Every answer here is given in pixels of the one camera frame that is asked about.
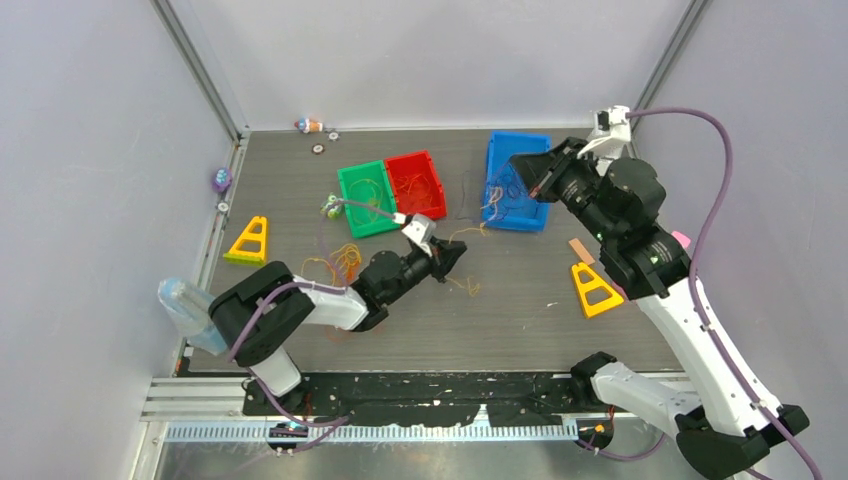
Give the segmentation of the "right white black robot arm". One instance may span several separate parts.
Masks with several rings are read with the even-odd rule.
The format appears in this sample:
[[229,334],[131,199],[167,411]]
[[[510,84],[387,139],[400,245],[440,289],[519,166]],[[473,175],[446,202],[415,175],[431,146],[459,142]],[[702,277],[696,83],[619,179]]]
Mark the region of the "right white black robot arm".
[[563,203],[600,246],[600,261],[660,331],[692,383],[668,387],[599,352],[573,368],[574,403],[625,409],[671,437],[700,475],[725,479],[753,467],[770,450],[806,429],[804,410],[773,396],[730,341],[702,284],[689,277],[683,246],[658,223],[665,199],[654,168],[614,160],[604,173],[582,141],[569,138],[544,153],[517,154],[510,165],[529,196]]

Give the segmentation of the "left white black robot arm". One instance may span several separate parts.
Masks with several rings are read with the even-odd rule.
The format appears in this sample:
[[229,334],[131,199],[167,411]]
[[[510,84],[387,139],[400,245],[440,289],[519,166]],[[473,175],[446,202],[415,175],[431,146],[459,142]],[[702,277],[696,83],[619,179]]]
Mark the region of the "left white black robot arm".
[[207,312],[231,360],[264,383],[273,406],[293,414],[305,405],[307,389],[284,349],[287,339],[303,324],[369,331],[426,278],[445,282],[467,245],[439,238],[429,245],[431,253],[419,246],[405,256],[376,253],[347,288],[308,281],[272,261],[215,297]]

